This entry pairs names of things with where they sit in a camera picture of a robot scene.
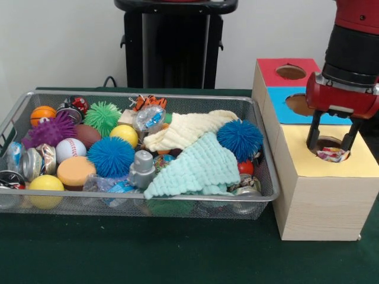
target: wire mesh basket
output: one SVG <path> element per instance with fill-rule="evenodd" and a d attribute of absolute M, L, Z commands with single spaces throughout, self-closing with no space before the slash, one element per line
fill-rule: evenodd
<path fill-rule="evenodd" d="M 120 109 L 127 109 L 136 93 L 108 92 L 64 92 L 34 91 L 23 95 L 5 121 L 0 126 L 2 138 L 20 142 L 30 129 L 30 114 L 40 105 L 57 108 L 65 98 L 71 95 L 85 97 L 90 104 L 98 101 L 112 102 Z M 261 182 L 262 196 L 206 196 L 178 195 L 169 198 L 145 200 L 142 193 L 103 193 L 72 191 L 31 191 L 0 188 L 0 212 L 28 214 L 63 214 L 63 215 L 108 215 L 108 216 L 155 216 L 155 217 L 189 217 L 189 218 L 233 218 L 256 220 L 262 214 L 268 202 L 279 195 L 277 173 L 266 139 L 261 113 L 256 103 L 250 98 L 229 96 L 193 96 L 193 95 L 156 95 L 166 98 L 167 112 L 187 114 L 190 112 L 207 113 L 216 109 L 234 112 L 240 119 L 249 120 L 257 125 L 264 135 L 264 159 L 255 168 L 255 176 Z M 4 155 L 0 157 L 0 170 L 7 169 Z M 31 205 L 30 199 L 62 198 L 53 209 L 38 209 Z M 109 207 L 105 201 L 113 199 L 118 206 Z"/>

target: blue spiky ball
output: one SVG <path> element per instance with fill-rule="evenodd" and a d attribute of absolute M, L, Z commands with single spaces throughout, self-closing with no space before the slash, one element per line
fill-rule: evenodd
<path fill-rule="evenodd" d="M 119 178 L 129 173 L 134 160 L 134 149 L 119 137 L 106 137 L 97 141 L 87 153 L 88 160 L 104 178 Z"/>
<path fill-rule="evenodd" d="M 221 146 L 229 149 L 239 163 L 251 159 L 261 149 L 263 135 L 251 122 L 233 120 L 220 128 L 217 140 Z"/>

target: white cloth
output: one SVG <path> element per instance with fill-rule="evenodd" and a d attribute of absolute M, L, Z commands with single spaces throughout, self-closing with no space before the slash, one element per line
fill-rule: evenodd
<path fill-rule="evenodd" d="M 231 111 L 211 111 L 209 114 L 172 114 L 167 129 L 149 135 L 143 140 L 150 151 L 185 149 L 204 133 L 216 133 L 225 123 L 238 119 Z"/>

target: plastic wrapper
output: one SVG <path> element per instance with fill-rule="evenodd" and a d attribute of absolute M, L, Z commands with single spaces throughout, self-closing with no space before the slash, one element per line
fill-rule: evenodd
<path fill-rule="evenodd" d="M 166 111 L 159 105 L 151 105 L 137 112 L 133 127 L 140 132 L 155 133 L 162 129 Z"/>
<path fill-rule="evenodd" d="M 134 187 L 126 181 L 127 178 L 128 176 L 112 179 L 98 175 L 90 175 L 83 186 L 83 191 L 108 193 L 134 192 Z M 97 198 L 82 198 L 82 203 L 88 205 L 96 200 Z M 109 207 L 118 207 L 126 201 L 124 198 L 101 198 L 101 200 Z"/>

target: shape sorter box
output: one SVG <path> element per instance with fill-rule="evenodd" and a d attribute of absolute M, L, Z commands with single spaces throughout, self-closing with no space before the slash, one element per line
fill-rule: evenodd
<path fill-rule="evenodd" d="M 347 125 L 320 125 L 343 139 Z M 306 147 L 308 125 L 282 125 L 276 161 L 282 192 L 274 201 L 282 240 L 355 241 L 379 191 L 379 165 L 358 134 L 350 157 L 326 162 Z"/>
<path fill-rule="evenodd" d="M 283 66 L 292 68 L 292 79 L 278 74 Z M 283 240 L 356 240 L 379 191 L 379 167 L 359 134 L 350 158 L 339 164 L 323 161 L 307 148 L 313 111 L 306 105 L 306 83 L 318 71 L 312 59 L 257 61 L 252 96 L 262 112 L 282 187 L 275 215 Z M 325 114 L 319 130 L 342 140 L 350 125 L 348 119 Z"/>
<path fill-rule="evenodd" d="M 318 65 L 313 59 L 257 59 L 252 97 L 257 101 L 259 109 L 262 112 L 267 88 L 305 87 L 309 76 L 313 72 L 320 72 Z"/>

